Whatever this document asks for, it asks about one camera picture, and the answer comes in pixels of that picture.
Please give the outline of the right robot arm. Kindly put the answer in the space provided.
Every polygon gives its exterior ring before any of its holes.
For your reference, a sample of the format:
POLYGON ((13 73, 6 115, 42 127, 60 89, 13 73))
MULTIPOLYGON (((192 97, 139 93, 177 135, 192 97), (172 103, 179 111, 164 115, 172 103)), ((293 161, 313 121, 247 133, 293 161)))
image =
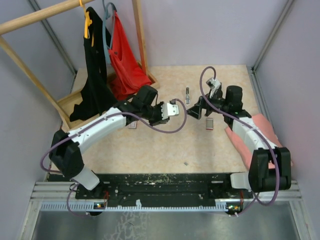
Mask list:
POLYGON ((231 85, 223 94, 219 87, 210 90, 206 97, 207 100, 200 96, 187 114, 199 120, 202 110, 206 110, 206 116, 213 112, 225 112, 226 133, 243 162, 248 164, 247 172, 230 175, 230 181, 223 185, 224 194, 235 198, 241 189, 255 193, 288 190, 292 180, 290 151, 269 140, 254 122, 258 117, 243 109, 242 88, 231 85))

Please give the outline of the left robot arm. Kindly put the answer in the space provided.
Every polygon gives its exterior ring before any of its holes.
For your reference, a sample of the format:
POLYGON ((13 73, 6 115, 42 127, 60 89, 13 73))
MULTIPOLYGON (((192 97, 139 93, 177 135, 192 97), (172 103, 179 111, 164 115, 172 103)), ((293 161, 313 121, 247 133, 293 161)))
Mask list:
POLYGON ((101 197, 104 186, 99 177, 85 166, 82 154, 108 134, 136 120, 130 114, 148 120, 151 126, 166 123, 163 117, 164 102, 152 106, 157 96, 158 91, 155 88, 144 85, 136 94, 116 102, 94 121, 71 132, 57 131, 52 139, 49 159, 65 178, 72 179, 85 187, 88 195, 95 199, 101 197))

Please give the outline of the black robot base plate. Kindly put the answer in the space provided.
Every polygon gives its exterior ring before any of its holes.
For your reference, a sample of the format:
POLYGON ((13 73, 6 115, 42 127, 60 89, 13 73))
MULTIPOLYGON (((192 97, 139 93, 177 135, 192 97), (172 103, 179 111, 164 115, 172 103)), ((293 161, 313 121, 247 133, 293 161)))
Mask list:
POLYGON ((78 200, 102 200, 108 207, 214 207, 218 199, 252 198, 231 186, 230 173, 99 174, 101 184, 89 191, 80 185, 78 200))

